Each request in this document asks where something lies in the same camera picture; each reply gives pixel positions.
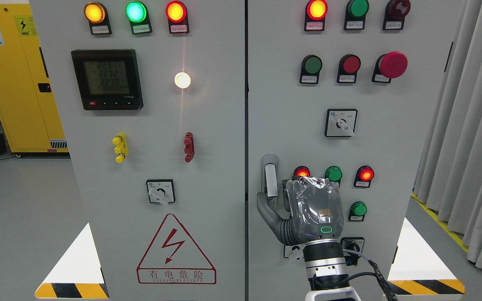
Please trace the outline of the grey robotic hand plastic-covered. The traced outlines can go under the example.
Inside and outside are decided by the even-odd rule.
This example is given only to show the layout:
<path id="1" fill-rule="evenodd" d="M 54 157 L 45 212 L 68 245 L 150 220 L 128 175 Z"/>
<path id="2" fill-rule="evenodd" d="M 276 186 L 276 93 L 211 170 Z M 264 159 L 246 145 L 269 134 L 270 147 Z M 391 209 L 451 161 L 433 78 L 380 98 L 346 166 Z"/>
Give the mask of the grey robotic hand plastic-covered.
<path id="1" fill-rule="evenodd" d="M 284 245 L 339 238 L 344 217 L 339 189 L 329 179 L 299 177 L 286 181 L 291 217 L 283 219 L 270 208 L 266 195 L 257 194 L 257 210 Z"/>

